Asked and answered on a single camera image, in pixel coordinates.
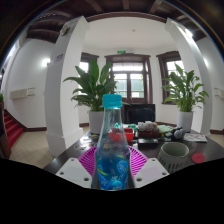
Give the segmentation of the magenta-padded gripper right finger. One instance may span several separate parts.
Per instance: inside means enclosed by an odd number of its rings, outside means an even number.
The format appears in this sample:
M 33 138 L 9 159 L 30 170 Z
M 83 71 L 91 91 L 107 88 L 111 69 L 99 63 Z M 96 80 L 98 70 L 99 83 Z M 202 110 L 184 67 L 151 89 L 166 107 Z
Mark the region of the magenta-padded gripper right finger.
M 130 171 L 135 188 L 146 186 L 169 175 L 156 158 L 147 158 L 139 150 L 129 147 Z

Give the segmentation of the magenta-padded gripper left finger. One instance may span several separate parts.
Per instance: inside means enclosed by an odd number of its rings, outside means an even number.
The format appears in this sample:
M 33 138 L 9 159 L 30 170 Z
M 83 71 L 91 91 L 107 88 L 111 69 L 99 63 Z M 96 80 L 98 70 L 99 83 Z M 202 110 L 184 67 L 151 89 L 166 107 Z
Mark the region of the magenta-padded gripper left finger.
M 95 151 L 96 148 L 91 148 L 78 158 L 69 158 L 56 176 L 83 188 L 90 188 L 95 171 Z

